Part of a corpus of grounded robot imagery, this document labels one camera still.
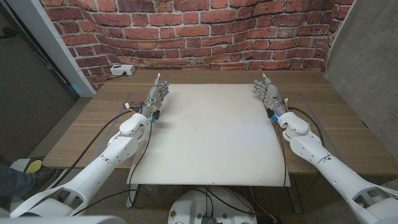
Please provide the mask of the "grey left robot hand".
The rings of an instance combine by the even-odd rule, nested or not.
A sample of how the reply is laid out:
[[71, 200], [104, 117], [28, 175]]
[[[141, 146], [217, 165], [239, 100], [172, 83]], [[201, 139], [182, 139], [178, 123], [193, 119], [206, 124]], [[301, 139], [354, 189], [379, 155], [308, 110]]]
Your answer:
[[150, 89], [148, 96], [144, 101], [141, 114], [144, 115], [148, 120], [153, 120], [154, 113], [161, 109], [162, 103], [168, 93], [169, 84], [167, 83], [167, 81], [161, 81], [159, 72], [156, 79], [154, 80], [154, 85]]

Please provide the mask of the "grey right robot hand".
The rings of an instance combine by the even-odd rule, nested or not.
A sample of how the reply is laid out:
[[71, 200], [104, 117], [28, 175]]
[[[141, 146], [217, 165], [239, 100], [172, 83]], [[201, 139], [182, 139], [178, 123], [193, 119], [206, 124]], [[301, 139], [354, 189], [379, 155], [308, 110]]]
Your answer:
[[264, 72], [262, 77], [263, 81], [254, 81], [252, 92], [262, 100], [268, 117], [277, 121], [281, 115], [287, 112], [285, 101], [281, 98], [277, 87]]

